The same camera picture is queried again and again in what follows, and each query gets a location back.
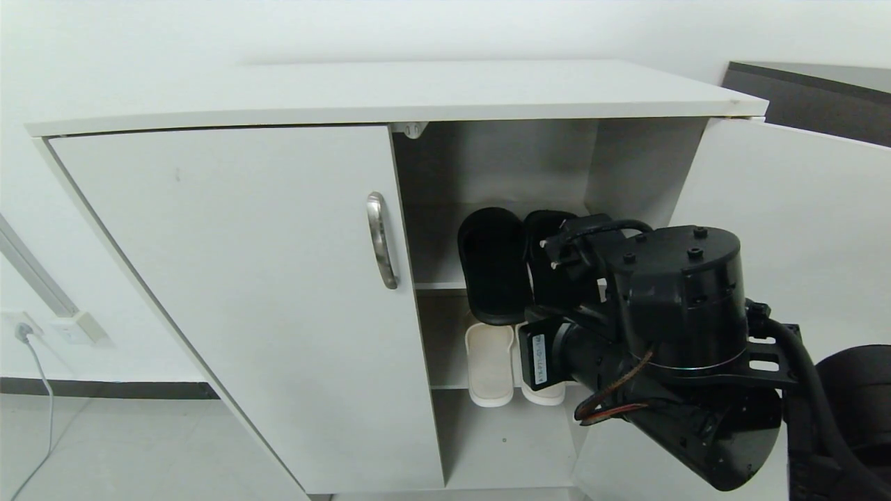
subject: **black slipper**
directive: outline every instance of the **black slipper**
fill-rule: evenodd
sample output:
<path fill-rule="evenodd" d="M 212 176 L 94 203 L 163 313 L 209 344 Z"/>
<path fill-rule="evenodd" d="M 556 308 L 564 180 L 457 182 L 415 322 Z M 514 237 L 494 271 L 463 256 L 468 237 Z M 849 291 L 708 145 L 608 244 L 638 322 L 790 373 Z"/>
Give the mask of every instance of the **black slipper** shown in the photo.
<path fill-rule="evenodd" d="M 507 209 L 480 209 L 464 219 L 458 230 L 458 255 L 470 312 L 480 322 L 523 322 L 523 310 L 532 303 L 525 247 L 523 223 Z"/>
<path fill-rule="evenodd" d="M 537 306 L 572 309 L 591 294 L 588 281 L 576 282 L 565 267 L 551 268 L 551 260 L 540 242 L 556 235 L 564 221 L 576 215 L 562 210 L 536 210 L 526 216 L 526 262 L 532 273 L 532 290 Z"/>

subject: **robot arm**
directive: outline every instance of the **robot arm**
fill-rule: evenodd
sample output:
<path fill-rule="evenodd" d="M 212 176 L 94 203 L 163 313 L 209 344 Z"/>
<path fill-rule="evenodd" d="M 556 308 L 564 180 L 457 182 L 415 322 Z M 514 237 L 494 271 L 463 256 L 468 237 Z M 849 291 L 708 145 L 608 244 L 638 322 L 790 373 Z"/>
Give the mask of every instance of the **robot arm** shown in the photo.
<path fill-rule="evenodd" d="M 576 409 L 582 425 L 623 418 L 723 491 L 764 465 L 785 418 L 790 499 L 891 500 L 891 346 L 815 367 L 796 325 L 746 299 L 740 241 L 722 229 L 597 215 L 541 245 L 593 293 L 575 310 L 527 310 L 532 390 L 581 382 L 593 392 Z"/>

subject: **open cabinet door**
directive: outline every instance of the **open cabinet door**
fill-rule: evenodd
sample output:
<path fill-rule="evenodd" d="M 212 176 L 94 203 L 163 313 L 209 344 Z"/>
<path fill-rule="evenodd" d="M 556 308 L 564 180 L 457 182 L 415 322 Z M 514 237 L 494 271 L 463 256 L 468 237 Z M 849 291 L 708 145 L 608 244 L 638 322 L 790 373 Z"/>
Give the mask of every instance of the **open cabinet door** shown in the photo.
<path fill-rule="evenodd" d="M 814 361 L 891 342 L 891 148 L 712 119 L 671 225 L 734 232 L 746 296 L 800 324 Z"/>
<path fill-rule="evenodd" d="M 49 143 L 132 274 L 305 491 L 443 487 L 386 126 Z M 372 248 L 372 192 L 386 203 L 395 290 Z"/>
<path fill-rule="evenodd" d="M 800 324 L 814 361 L 891 343 L 891 149 L 711 119 L 671 226 L 717 226 L 742 242 L 746 295 Z M 718 492 L 630 423 L 593 426 L 574 470 L 591 499 L 789 499 L 786 433 L 741 488 Z"/>

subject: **label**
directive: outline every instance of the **label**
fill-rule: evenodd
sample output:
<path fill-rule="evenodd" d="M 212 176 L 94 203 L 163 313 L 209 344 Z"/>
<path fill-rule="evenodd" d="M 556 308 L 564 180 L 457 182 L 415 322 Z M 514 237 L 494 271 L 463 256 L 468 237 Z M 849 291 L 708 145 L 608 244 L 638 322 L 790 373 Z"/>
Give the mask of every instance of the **label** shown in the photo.
<path fill-rule="evenodd" d="M 532 336 L 532 364 L 535 366 L 535 384 L 548 380 L 548 354 L 544 349 L 544 334 Z"/>

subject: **door handle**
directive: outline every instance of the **door handle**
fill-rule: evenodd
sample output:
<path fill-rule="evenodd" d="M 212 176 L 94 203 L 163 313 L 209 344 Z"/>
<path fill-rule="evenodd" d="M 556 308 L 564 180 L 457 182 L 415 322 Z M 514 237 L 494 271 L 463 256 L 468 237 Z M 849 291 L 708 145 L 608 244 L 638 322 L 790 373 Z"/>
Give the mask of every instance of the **door handle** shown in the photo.
<path fill-rule="evenodd" d="M 378 261 L 380 278 L 388 289 L 396 289 L 396 276 L 393 274 L 393 263 L 390 262 L 387 249 L 387 232 L 384 231 L 383 205 L 384 195 L 372 192 L 368 195 L 365 208 L 368 210 L 368 227 L 372 230 L 372 247 L 374 258 Z"/>

